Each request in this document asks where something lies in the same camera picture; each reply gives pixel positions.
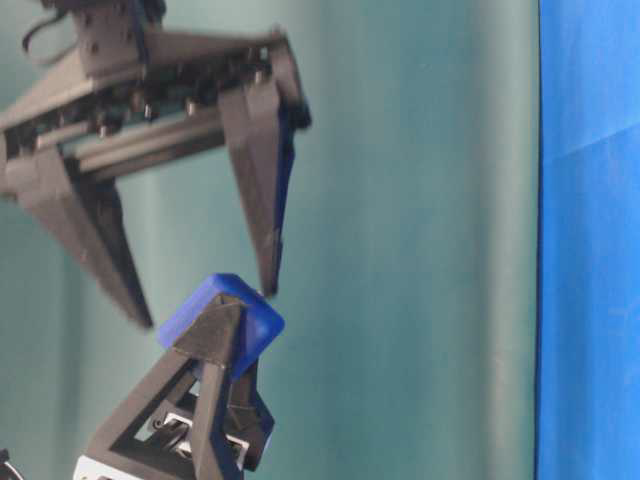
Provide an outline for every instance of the teal curtain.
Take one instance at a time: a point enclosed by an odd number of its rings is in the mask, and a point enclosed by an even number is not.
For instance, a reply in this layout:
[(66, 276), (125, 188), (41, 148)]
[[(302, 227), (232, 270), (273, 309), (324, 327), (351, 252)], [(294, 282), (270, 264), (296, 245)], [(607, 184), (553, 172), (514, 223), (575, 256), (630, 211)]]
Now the teal curtain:
[[(36, 78), (0, 21), (0, 99)], [(167, 27), (290, 33), (315, 124), (297, 140), (261, 363), (277, 420), (256, 478), (533, 477), (534, 0), (169, 1)], [(226, 152), (120, 182), (157, 321), (212, 272), (256, 285)], [(0, 205), (0, 441), (70, 478), (160, 353), (34, 222)]]

